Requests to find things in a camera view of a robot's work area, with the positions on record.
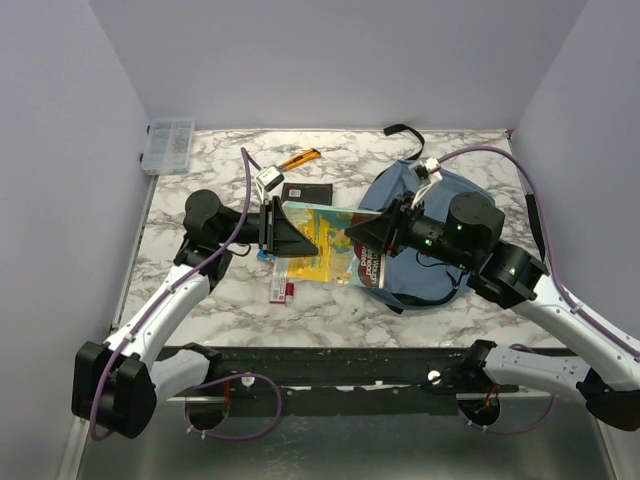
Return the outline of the teal paperback book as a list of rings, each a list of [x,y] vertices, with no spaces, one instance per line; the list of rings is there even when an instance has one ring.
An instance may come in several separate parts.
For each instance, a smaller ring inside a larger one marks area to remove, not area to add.
[[[370,289],[384,286],[385,258],[345,234],[348,227],[377,217],[376,212],[288,201],[284,213],[318,254],[278,257],[275,276]]]

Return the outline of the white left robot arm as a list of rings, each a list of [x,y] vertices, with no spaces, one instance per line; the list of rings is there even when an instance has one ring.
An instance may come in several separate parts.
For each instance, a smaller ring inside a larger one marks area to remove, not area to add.
[[[217,351],[195,343],[171,360],[158,356],[177,327],[224,278],[232,243],[256,244],[277,257],[309,257],[318,247],[286,217],[280,198],[259,212],[237,212],[210,190],[185,203],[185,235],[165,280],[142,310],[101,343],[76,353],[71,411],[107,433],[135,438],[157,404],[190,388],[214,393],[222,380]]]

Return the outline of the blue backpack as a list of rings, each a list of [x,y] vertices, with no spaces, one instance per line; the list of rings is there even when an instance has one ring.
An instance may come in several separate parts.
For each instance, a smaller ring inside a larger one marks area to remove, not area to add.
[[[416,151],[381,172],[366,191],[361,209],[378,214],[400,198],[404,202],[401,223],[418,213],[444,221],[451,199],[470,192],[483,194],[497,207],[493,197],[473,182],[441,170],[442,180],[429,191],[421,205],[412,209],[418,183],[409,165],[419,158],[423,158],[422,153]],[[384,286],[373,289],[371,294],[397,313],[439,307],[467,291],[509,309],[535,299],[534,287],[548,272],[541,259],[503,240],[501,235],[488,260],[478,270],[461,270],[411,248],[403,248],[396,257],[383,257]]]

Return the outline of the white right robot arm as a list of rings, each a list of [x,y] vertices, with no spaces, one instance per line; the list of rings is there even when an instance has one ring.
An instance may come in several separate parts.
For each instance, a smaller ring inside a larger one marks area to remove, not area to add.
[[[477,295],[527,318],[572,352],[551,357],[477,340],[456,370],[467,389],[528,387],[576,400],[613,428],[638,430],[638,340],[571,296],[542,261],[501,240],[504,219],[477,192],[454,196],[444,221],[401,195],[386,210],[353,222],[345,234],[372,253],[396,256],[411,248],[458,268]]]

